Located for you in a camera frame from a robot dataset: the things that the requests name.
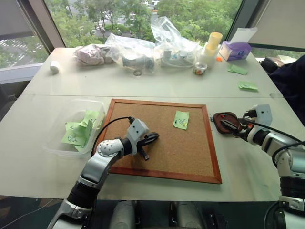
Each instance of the yellow cup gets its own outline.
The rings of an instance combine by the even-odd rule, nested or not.
[[[211,32],[209,41],[208,41],[208,46],[210,49],[217,49],[221,39],[223,38],[223,35],[219,32]]]

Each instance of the cork board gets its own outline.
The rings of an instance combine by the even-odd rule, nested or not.
[[[187,130],[173,126],[177,110],[190,113]],[[104,123],[123,116],[141,119],[160,136],[143,147],[148,161],[140,154],[127,155],[111,167],[111,173],[222,183],[205,105],[112,99]],[[128,127],[127,120],[114,122],[97,142],[123,138]]]

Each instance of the black chair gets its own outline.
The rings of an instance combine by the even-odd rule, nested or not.
[[[0,121],[4,118],[11,106],[15,102],[15,97],[7,96],[0,84]]]

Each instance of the clear plastic bag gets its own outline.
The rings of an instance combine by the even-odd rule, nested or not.
[[[123,67],[135,70],[135,75],[154,68],[153,42],[111,34],[105,45],[110,46],[107,56]]]
[[[156,58],[161,61],[161,66],[193,67],[197,53],[202,49],[199,43],[182,37],[167,17],[152,21],[151,29],[156,39]]]
[[[112,59],[106,54],[110,47],[104,44],[89,44],[79,47],[73,54],[80,65],[102,65],[112,63]]]

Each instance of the floor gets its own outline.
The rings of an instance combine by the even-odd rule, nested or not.
[[[60,206],[61,200],[0,196],[0,229],[20,216],[5,229],[44,229]],[[92,229],[108,228],[117,200],[99,200],[96,205]],[[222,214],[228,229],[264,228],[264,214],[273,202],[195,202],[206,219],[211,213]],[[140,228],[169,227],[168,201],[141,201]]]

